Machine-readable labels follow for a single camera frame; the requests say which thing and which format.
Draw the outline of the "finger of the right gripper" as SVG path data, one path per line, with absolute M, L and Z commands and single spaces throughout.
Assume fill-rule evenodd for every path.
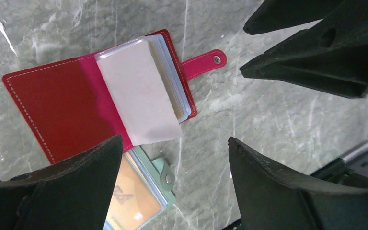
M 341 0 L 265 0 L 245 23 L 250 35 L 290 28 L 323 19 Z
M 241 66 L 245 78 L 281 80 L 342 96 L 368 94 L 368 0 L 342 0 L 323 19 Z

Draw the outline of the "red card holder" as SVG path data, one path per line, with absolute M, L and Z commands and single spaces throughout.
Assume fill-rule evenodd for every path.
M 180 138 L 197 115 L 188 81 L 224 67 L 219 49 L 180 61 L 167 30 L 2 77 L 53 164 L 112 136 L 123 150 Z

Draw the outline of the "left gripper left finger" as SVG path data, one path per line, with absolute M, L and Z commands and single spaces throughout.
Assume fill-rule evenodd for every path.
M 101 230 L 122 159 L 122 138 L 7 181 L 0 230 Z

